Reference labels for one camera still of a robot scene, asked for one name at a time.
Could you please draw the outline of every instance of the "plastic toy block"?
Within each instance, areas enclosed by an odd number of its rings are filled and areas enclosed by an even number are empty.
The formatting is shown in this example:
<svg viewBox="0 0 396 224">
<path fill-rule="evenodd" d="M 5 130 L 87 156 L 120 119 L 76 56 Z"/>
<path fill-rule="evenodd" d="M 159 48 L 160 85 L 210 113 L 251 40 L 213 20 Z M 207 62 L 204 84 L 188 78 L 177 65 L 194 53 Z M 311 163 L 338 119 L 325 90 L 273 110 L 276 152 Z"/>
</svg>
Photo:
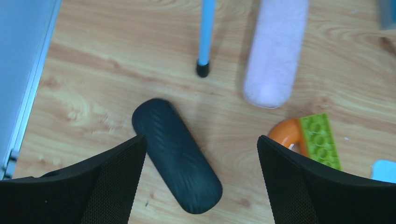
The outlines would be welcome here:
<svg viewBox="0 0 396 224">
<path fill-rule="evenodd" d="M 299 123 L 308 157 L 341 170 L 327 113 L 300 118 Z"/>
</svg>

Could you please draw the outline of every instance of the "black rubber foot cap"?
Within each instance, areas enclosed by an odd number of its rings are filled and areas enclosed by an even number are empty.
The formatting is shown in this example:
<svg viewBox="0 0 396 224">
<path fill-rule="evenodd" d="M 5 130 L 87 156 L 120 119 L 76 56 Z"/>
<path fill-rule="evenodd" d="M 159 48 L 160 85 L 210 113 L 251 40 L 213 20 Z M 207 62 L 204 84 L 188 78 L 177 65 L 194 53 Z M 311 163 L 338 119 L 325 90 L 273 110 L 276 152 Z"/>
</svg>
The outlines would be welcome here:
<svg viewBox="0 0 396 224">
<path fill-rule="evenodd" d="M 147 138 L 147 154 L 180 206 L 201 214 L 219 202 L 220 180 L 174 106 L 151 99 L 132 115 L 132 125 Z"/>
<path fill-rule="evenodd" d="M 206 76 L 209 75 L 209 64 L 210 63 L 208 63 L 206 65 L 200 65 L 200 64 L 198 64 L 198 61 L 197 61 L 197 74 L 200 77 L 205 78 Z"/>
</svg>

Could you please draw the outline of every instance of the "black rubber tip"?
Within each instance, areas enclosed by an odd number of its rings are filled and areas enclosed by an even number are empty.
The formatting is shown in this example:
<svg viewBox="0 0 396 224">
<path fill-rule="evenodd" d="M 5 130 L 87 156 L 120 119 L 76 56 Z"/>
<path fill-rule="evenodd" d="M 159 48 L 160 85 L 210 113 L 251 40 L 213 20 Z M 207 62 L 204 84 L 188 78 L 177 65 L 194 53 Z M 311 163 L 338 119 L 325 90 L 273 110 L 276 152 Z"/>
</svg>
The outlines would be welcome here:
<svg viewBox="0 0 396 224">
<path fill-rule="evenodd" d="M 197 74 L 201 77 L 201 78 L 205 78 L 206 76 L 209 75 L 209 64 L 206 65 L 200 65 L 197 61 Z"/>
</svg>

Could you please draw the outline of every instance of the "toy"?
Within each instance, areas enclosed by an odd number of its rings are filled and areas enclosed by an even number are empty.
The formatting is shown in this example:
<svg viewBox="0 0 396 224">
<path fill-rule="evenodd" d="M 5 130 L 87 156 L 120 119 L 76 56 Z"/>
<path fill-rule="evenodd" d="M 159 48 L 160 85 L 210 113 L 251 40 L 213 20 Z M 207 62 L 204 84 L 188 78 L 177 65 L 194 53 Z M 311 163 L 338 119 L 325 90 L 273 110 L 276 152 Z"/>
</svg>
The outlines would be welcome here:
<svg viewBox="0 0 396 224">
<path fill-rule="evenodd" d="M 199 57 L 197 74 L 204 78 L 209 74 L 211 39 L 216 10 L 216 0 L 202 0 L 201 31 L 199 37 Z"/>
<path fill-rule="evenodd" d="M 275 126 L 269 137 L 287 148 L 299 144 L 302 155 L 341 170 L 326 113 L 285 120 Z"/>
<path fill-rule="evenodd" d="M 249 103 L 277 108 L 289 99 L 308 11 L 308 0 L 262 1 L 244 83 Z"/>
<path fill-rule="evenodd" d="M 204 213 L 219 202 L 220 180 L 170 102 L 144 102 L 133 113 L 132 125 L 147 138 L 147 154 L 185 211 Z"/>
</svg>

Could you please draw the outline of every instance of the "light blue object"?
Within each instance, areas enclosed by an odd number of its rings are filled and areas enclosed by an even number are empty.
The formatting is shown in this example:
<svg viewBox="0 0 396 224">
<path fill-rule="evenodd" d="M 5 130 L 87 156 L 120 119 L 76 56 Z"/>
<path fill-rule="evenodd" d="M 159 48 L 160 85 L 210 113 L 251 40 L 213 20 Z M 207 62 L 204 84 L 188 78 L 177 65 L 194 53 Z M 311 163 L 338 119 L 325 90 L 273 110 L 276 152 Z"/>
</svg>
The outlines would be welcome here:
<svg viewBox="0 0 396 224">
<path fill-rule="evenodd" d="M 373 165 L 373 180 L 396 183 L 396 162 L 378 160 Z"/>
<path fill-rule="evenodd" d="M 210 60 L 212 31 L 216 0 L 202 0 L 201 33 L 199 37 L 199 65 L 207 65 Z"/>
<path fill-rule="evenodd" d="M 0 180 L 14 172 L 61 2 L 0 0 Z"/>
</svg>

